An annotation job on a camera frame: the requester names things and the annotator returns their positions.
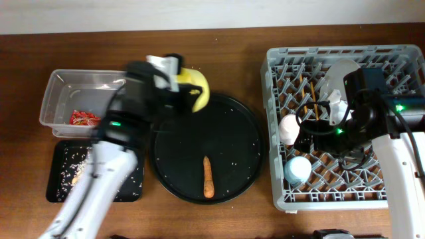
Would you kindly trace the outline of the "yellow bowl with food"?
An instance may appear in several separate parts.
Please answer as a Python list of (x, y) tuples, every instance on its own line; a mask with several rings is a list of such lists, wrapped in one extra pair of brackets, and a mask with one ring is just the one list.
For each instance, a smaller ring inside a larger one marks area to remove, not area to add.
[(177, 75), (179, 91), (183, 95), (186, 108), (195, 113), (203, 109), (209, 102), (210, 88), (205, 76), (198, 70), (181, 68)]

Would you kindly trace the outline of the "pink plastic cup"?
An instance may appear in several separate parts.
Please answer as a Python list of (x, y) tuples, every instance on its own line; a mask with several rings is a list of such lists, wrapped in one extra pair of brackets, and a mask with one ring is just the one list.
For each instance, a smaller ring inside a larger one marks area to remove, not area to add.
[(278, 126), (280, 142), (285, 145), (293, 145), (299, 135), (299, 125), (294, 114), (288, 114), (282, 118)]

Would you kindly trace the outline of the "light blue plastic cup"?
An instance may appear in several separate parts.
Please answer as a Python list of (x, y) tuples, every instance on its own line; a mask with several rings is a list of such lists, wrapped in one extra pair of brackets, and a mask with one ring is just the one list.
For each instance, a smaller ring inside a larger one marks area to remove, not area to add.
[(286, 162), (284, 166), (284, 178), (291, 184), (306, 183), (311, 174), (310, 161), (302, 156), (297, 156)]

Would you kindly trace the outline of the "wooden chopstick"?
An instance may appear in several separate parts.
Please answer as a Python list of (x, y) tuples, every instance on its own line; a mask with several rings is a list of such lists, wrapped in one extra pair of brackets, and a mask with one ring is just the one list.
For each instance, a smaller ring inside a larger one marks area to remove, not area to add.
[[(303, 81), (303, 76), (302, 76), (302, 74), (300, 74), (300, 76), (299, 76), (299, 86), (301, 88), (301, 102), (302, 102), (302, 104), (305, 103), (305, 102), (303, 102), (303, 100), (305, 98), (305, 90), (304, 90), (305, 84), (303, 82), (304, 82)], [(306, 113), (307, 113), (307, 106), (303, 106), (302, 108), (303, 108), (304, 115), (306, 115)]]
[[(311, 88), (311, 97), (312, 97), (313, 101), (316, 102), (315, 89), (314, 89), (313, 81), (311, 81), (309, 84), (310, 84), (310, 88)], [(315, 120), (318, 121), (319, 120), (319, 114), (318, 114), (317, 104), (314, 104), (314, 112), (315, 112)]]

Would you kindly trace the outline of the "grey round plate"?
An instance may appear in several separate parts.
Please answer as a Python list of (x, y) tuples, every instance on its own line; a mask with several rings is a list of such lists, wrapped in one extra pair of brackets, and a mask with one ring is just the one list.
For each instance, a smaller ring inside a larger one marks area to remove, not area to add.
[(326, 93), (329, 96), (332, 91), (339, 90), (341, 93), (341, 100), (346, 101), (344, 77), (359, 68), (360, 66), (350, 59), (341, 59), (337, 61), (326, 72), (324, 76), (325, 82), (319, 89), (319, 95), (322, 96)]

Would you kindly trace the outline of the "orange carrot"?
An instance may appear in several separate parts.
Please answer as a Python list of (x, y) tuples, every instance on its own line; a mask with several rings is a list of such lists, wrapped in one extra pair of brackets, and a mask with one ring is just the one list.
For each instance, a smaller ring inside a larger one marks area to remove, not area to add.
[(214, 197), (214, 182), (213, 182), (211, 162), (207, 156), (205, 156), (203, 159), (203, 169), (204, 169), (203, 193), (206, 198), (210, 199)]

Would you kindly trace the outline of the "red snack wrapper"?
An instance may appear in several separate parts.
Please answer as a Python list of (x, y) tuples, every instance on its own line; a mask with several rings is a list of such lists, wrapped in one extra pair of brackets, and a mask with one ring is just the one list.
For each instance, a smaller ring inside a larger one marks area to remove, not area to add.
[(89, 125), (94, 126), (100, 123), (100, 117), (95, 116), (91, 112), (74, 110), (70, 117), (70, 125)]

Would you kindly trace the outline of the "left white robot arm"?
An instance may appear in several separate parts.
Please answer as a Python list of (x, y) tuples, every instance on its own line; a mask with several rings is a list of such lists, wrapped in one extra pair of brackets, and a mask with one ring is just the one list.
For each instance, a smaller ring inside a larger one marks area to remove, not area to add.
[(79, 180), (41, 238), (95, 238), (154, 121), (198, 112), (210, 97), (206, 77), (179, 62), (166, 70), (130, 62), (124, 78), (95, 127)]

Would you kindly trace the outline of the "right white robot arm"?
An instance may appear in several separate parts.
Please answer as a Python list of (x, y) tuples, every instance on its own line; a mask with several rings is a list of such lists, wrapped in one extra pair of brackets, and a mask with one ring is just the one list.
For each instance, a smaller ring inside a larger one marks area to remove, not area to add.
[(381, 167), (393, 238), (424, 237), (424, 95), (393, 94), (380, 68), (359, 68), (343, 79), (347, 109), (337, 125), (300, 120), (298, 151), (310, 147), (364, 163), (370, 143)]

